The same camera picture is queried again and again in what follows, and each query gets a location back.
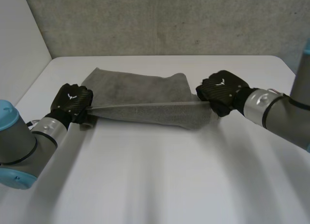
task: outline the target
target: gray wall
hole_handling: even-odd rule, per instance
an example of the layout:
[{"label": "gray wall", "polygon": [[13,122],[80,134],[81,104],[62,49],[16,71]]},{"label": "gray wall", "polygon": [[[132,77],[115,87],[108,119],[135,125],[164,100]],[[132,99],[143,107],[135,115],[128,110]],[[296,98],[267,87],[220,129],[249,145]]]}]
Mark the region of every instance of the gray wall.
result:
[{"label": "gray wall", "polygon": [[310,0],[27,0],[53,58],[275,55],[295,70]]}]

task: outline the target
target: gray towel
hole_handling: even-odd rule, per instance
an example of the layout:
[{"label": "gray towel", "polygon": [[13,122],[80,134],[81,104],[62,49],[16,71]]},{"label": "gray towel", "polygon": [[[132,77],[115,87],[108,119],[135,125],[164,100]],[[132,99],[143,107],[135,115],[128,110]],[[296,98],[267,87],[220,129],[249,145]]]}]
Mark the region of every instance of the gray towel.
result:
[{"label": "gray towel", "polygon": [[209,102],[191,93],[182,73],[162,78],[96,68],[82,85],[93,91],[90,115],[187,129],[218,119]]}]

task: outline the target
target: towel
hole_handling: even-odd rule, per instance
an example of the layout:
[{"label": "towel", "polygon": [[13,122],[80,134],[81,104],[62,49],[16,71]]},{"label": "towel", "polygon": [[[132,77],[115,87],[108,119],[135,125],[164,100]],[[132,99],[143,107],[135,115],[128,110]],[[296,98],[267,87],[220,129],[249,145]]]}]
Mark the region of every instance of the towel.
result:
[{"label": "towel", "polygon": [[186,129],[218,119],[209,102],[191,93],[182,73],[162,78],[96,68],[82,85],[93,91],[89,115]]}]

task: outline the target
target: concrete wall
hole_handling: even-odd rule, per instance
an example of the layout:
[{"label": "concrete wall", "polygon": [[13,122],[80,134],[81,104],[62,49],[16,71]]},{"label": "concrete wall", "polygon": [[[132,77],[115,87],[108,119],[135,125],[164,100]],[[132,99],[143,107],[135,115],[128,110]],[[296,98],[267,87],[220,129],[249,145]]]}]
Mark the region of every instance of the concrete wall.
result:
[{"label": "concrete wall", "polygon": [[275,55],[296,69],[310,0],[27,0],[53,58]]},{"label": "concrete wall", "polygon": [[0,99],[15,105],[50,61],[26,0],[0,0]]}]

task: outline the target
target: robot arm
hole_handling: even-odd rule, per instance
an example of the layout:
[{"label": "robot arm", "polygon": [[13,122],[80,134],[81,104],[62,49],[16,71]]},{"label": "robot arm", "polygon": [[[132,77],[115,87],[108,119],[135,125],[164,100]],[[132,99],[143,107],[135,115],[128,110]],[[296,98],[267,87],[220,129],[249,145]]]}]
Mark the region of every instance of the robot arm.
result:
[{"label": "robot arm", "polygon": [[51,112],[32,131],[10,102],[0,101],[0,183],[30,188],[65,138],[70,123],[83,123],[92,100],[93,92],[86,87],[65,84]]},{"label": "robot arm", "polygon": [[220,71],[197,87],[201,100],[223,117],[237,109],[245,118],[310,152],[310,41],[304,51],[291,96],[249,88],[242,79]]}]

